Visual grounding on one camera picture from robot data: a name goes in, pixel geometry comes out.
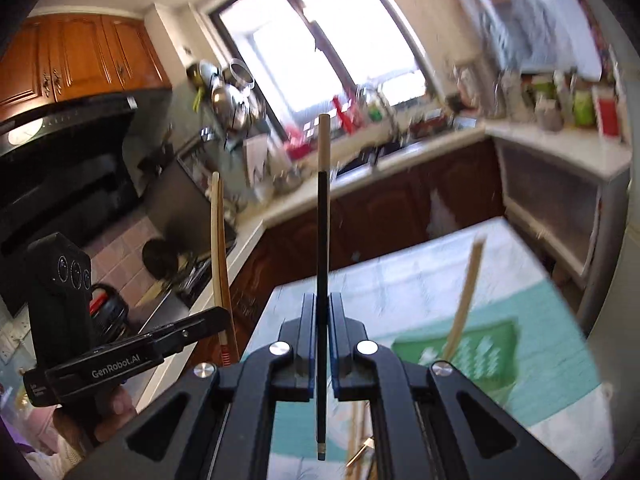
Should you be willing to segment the person's left hand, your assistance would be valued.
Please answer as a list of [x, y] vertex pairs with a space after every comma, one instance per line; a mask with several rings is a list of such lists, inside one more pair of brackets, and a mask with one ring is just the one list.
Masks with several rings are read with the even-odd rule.
[[130, 394], [123, 386], [83, 400], [76, 406], [62, 405], [53, 415], [55, 429], [81, 456], [110, 440], [137, 416]]

